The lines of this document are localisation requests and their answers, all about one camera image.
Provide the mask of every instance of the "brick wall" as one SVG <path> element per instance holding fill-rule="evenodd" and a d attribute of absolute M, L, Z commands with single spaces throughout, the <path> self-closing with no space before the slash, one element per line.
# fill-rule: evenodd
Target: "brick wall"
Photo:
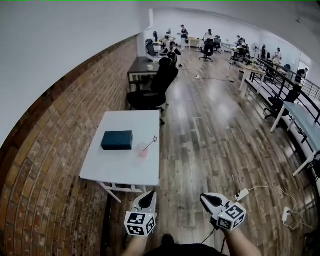
<path fill-rule="evenodd" d="M 5 255 L 100 254 L 107 194 L 79 173 L 104 112 L 126 108 L 136 57 L 135 36 L 98 53 L 48 89 L 11 131 L 0 149 Z"/>

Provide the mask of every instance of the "desk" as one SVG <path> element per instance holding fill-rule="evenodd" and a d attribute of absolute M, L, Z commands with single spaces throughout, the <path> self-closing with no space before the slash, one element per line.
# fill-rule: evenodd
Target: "desk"
<path fill-rule="evenodd" d="M 307 136 L 310 146 L 313 149 L 312 155 L 293 173 L 293 176 L 296 176 L 312 161 L 316 153 L 320 151 L 320 127 L 302 105 L 284 101 L 283 107 L 270 130 L 271 133 L 276 129 L 285 109 L 287 109 L 293 117 L 287 131 L 290 131 L 292 125 L 296 122 Z"/>
<path fill-rule="evenodd" d="M 189 47 L 189 49 L 191 48 L 191 41 L 197 43 L 197 47 L 199 48 L 199 47 L 200 47 L 200 46 L 199 46 L 199 43 L 202 41 L 202 39 L 196 38 L 196 37 L 190 37 L 190 36 L 189 36 L 189 38 L 188 38 L 188 45 L 187 45 L 187 46 Z"/>
<path fill-rule="evenodd" d="M 241 81 L 241 86 L 240 86 L 240 89 L 239 89 L 239 91 L 241 92 L 240 96 L 242 98 L 244 98 L 246 93 L 247 93 L 248 85 L 246 83 L 246 79 L 250 79 L 251 73 L 262 75 L 262 78 L 261 78 L 261 81 L 260 81 L 260 84 L 259 84 L 259 87 L 258 87 L 258 90 L 257 90 L 257 93 L 259 94 L 261 86 L 262 86 L 262 84 L 263 84 L 263 82 L 265 80 L 266 72 L 263 71 L 262 69 L 260 69 L 259 67 L 255 66 L 255 65 L 245 65 L 243 63 L 238 63 L 238 65 L 240 66 L 240 68 L 243 69 L 243 72 L 244 72 L 243 78 L 242 78 L 242 81 Z"/>
<path fill-rule="evenodd" d="M 153 65 L 153 70 L 148 70 L 148 65 Z M 154 63 L 147 57 L 137 57 L 128 71 L 129 83 L 139 81 L 139 76 L 156 75 L 159 70 L 159 63 Z"/>
<path fill-rule="evenodd" d="M 221 50 L 222 50 L 221 59 L 224 58 L 225 49 L 227 49 L 233 53 L 239 53 L 239 50 L 236 47 L 233 47 L 232 45 L 233 44 L 225 43 L 225 42 L 221 43 Z"/>
<path fill-rule="evenodd" d="M 97 182 L 119 203 L 120 199 L 111 191 L 145 193 L 145 186 L 157 186 L 159 118 L 158 110 L 106 112 L 85 157 L 80 178 Z M 103 150 L 101 142 L 108 131 L 132 131 L 132 150 Z M 144 158 L 139 157 L 138 153 L 153 141 L 154 136 L 158 142 L 146 149 Z M 130 185 L 130 188 L 117 187 L 116 184 Z M 142 190 L 137 189 L 136 185 L 142 186 Z"/>

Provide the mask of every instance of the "wooden floor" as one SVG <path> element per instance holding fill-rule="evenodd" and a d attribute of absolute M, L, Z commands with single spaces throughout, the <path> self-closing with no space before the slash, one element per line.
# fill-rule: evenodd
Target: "wooden floor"
<path fill-rule="evenodd" d="M 213 63 L 199 60 L 200 53 L 186 50 L 179 58 L 183 68 L 167 92 L 169 106 L 160 135 L 160 186 L 157 191 L 157 226 L 149 236 L 147 251 L 160 245 L 162 235 L 170 233 L 179 244 L 201 243 L 213 230 L 210 216 L 200 203 L 201 193 L 221 193 L 233 199 L 236 189 L 277 186 L 292 195 L 296 211 L 313 227 L 317 226 L 312 186 L 304 173 L 292 173 L 301 160 L 287 132 L 278 128 L 270 133 L 274 119 L 264 120 L 265 107 L 253 91 L 241 99 L 238 71 L 232 67 L 229 82 L 228 56 L 213 57 Z M 122 204 L 112 202 L 110 248 L 108 255 L 123 251 L 125 212 L 137 194 L 118 192 Z M 303 234 L 300 226 L 290 231 L 282 223 L 284 207 L 293 201 L 275 188 L 257 188 L 241 202 L 247 217 L 244 234 L 266 256 L 300 256 Z M 292 225 L 301 220 L 291 219 Z M 220 251 L 224 235 L 219 231 L 205 242 Z M 225 246 L 223 252 L 229 254 Z"/>

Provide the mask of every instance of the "white cable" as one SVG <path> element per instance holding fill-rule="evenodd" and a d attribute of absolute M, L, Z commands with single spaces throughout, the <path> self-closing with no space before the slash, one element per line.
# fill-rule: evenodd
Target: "white cable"
<path fill-rule="evenodd" d="M 281 189 L 281 188 L 279 188 L 279 187 L 276 187 L 276 186 L 255 186 L 255 187 L 253 187 L 253 188 L 248 189 L 248 191 L 254 190 L 254 189 L 263 189 L 263 188 L 275 188 L 275 189 L 277 189 L 277 190 L 281 190 L 285 195 L 291 197 L 291 198 L 293 199 L 293 201 L 294 201 L 294 206 L 293 206 L 292 212 L 295 211 L 296 203 L 297 203 L 297 202 L 296 202 L 296 199 L 294 199 L 291 195 L 289 195 L 289 194 L 287 194 L 286 192 L 284 192 L 283 189 Z"/>
<path fill-rule="evenodd" d="M 299 212 L 296 212 L 296 211 L 295 211 L 296 204 L 297 204 L 296 199 L 294 199 L 291 195 L 289 195 L 289 194 L 287 194 L 286 192 L 284 192 L 283 189 L 281 189 L 281 188 L 279 188 L 279 187 L 276 187 L 276 186 L 255 186 L 255 187 L 253 187 L 253 188 L 248 189 L 248 191 L 254 190 L 254 189 L 263 189 L 263 188 L 275 188 L 275 189 L 277 189 L 277 190 L 281 190 L 285 195 L 287 195 L 287 196 L 289 196 L 289 197 L 291 197 L 291 198 L 293 199 L 293 201 L 294 201 L 294 206 L 293 206 L 293 209 L 292 209 L 292 211 L 291 211 L 291 215 L 292 215 L 292 214 L 298 214 L 298 215 L 301 217 L 301 219 L 302 219 L 303 222 L 299 222 L 294 228 L 292 228 L 291 226 L 289 226 L 289 225 L 287 225 L 287 224 L 285 224 L 285 223 L 283 222 L 283 224 L 284 224 L 286 227 L 289 227 L 290 229 L 295 230 L 299 225 L 305 225 L 306 227 L 308 227 L 308 228 L 310 228 L 310 229 L 312 229 L 312 230 L 315 230 L 313 227 L 311 227 L 311 226 L 309 226 L 309 225 L 306 224 L 304 218 L 302 217 L 302 215 L 301 215 Z"/>

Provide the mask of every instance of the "dark green box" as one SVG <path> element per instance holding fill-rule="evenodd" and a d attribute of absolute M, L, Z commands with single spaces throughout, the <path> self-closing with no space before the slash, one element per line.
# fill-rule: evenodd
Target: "dark green box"
<path fill-rule="evenodd" d="M 103 150 L 132 150 L 133 139 L 132 130 L 106 131 L 101 147 Z"/>

